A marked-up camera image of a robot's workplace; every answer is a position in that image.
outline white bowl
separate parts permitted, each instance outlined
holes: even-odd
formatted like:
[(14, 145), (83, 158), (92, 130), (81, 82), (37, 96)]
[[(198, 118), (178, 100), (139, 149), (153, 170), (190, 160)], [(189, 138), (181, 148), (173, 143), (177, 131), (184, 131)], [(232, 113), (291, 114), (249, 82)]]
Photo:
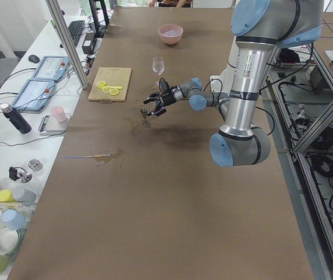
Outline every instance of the white bowl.
[(20, 236), (17, 230), (9, 230), (6, 227), (0, 229), (0, 255), (10, 254), (19, 242)]

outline white desk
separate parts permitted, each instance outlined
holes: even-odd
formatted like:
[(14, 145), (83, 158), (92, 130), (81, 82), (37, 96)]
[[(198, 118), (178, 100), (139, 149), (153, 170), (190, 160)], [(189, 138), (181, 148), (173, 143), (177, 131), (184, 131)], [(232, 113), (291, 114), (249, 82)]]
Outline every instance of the white desk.
[[(73, 20), (86, 19), (86, 17), (68, 17), (67, 23)], [(80, 42), (77, 45), (77, 52), (81, 61), (86, 57), (84, 55), (81, 45), (83, 43), (84, 36), (81, 37)], [(37, 64), (29, 62), (28, 56), (35, 54), (42, 58), (45, 55), (66, 55), (63, 48), (59, 47), (60, 41), (57, 37), (52, 25), (48, 22), (43, 28), (40, 35), (36, 38), (31, 45), (27, 53), (18, 63), (14, 72), (23, 70), (26, 68), (36, 68)], [(33, 71), (21, 72), (8, 79), (0, 89), (0, 93), (4, 92), (19, 92), (24, 85), (25, 81), (31, 78)], [(41, 119), (45, 115), (49, 115), (51, 109), (55, 106), (62, 106), (66, 113), (73, 114), (75, 106), (78, 102), (79, 93), (81, 91), (80, 83), (75, 74), (71, 75), (70, 79), (64, 79), (57, 84), (56, 90), (62, 88), (55, 94), (51, 100), (47, 103), (46, 107), (38, 114), (24, 113), (23, 116), (26, 121), (31, 125), (32, 130), (27, 134), (21, 134), (2, 113), (0, 113), (0, 141), (8, 144), (18, 144), (27, 141), (34, 140), (36, 138), (45, 137), (41, 136), (37, 130), (41, 122)], [(10, 103), (15, 98), (13, 94), (0, 95), (0, 103)], [(38, 195), (41, 194), (47, 177), (50, 173), (52, 165), (54, 163), (56, 154), (59, 150), (64, 135), (56, 136), (54, 138), (48, 138), (41, 141), (35, 141), (25, 145), (19, 145), (14, 147), (5, 146), (0, 144), (0, 185), (3, 188), (11, 188), (14, 186), (22, 186), (29, 188)], [(17, 166), (19, 163), (27, 164), (30, 159), (38, 159), (43, 164), (43, 169), (38, 173), (33, 173), (34, 178), (27, 184), (16, 183), (8, 178), (8, 169), (10, 166)], [(10, 269), (12, 268), (12, 262), (5, 272), (0, 275), (0, 279), (6, 279)]]

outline thermos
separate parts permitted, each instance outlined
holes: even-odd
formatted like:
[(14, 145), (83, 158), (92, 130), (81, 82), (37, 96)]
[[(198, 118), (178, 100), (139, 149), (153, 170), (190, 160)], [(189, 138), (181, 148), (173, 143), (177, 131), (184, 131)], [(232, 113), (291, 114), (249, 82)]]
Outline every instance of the thermos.
[(1, 109), (3, 111), (3, 115), (9, 119), (9, 121), (20, 131), (22, 134), (28, 133), (31, 130), (30, 124), (24, 119), (24, 117), (18, 112), (15, 108), (13, 108), (8, 103), (1, 104)]

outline small glass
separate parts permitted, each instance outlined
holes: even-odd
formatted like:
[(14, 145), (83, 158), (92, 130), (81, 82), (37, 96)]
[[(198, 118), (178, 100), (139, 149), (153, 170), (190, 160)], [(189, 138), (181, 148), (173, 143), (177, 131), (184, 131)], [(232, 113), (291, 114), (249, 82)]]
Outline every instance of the small glass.
[[(165, 63), (162, 57), (154, 57), (152, 61), (152, 69), (157, 76), (160, 76), (165, 71)], [(159, 87), (159, 80), (155, 81), (153, 87)]]

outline black computer mouse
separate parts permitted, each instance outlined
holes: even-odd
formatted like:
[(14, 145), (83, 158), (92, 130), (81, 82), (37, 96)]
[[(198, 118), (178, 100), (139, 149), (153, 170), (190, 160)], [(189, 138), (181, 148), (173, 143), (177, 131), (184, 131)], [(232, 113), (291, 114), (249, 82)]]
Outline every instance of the black computer mouse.
[(32, 54), (28, 57), (29, 61), (32, 62), (32, 63), (38, 63), (39, 62), (39, 57), (36, 56), (35, 54)]

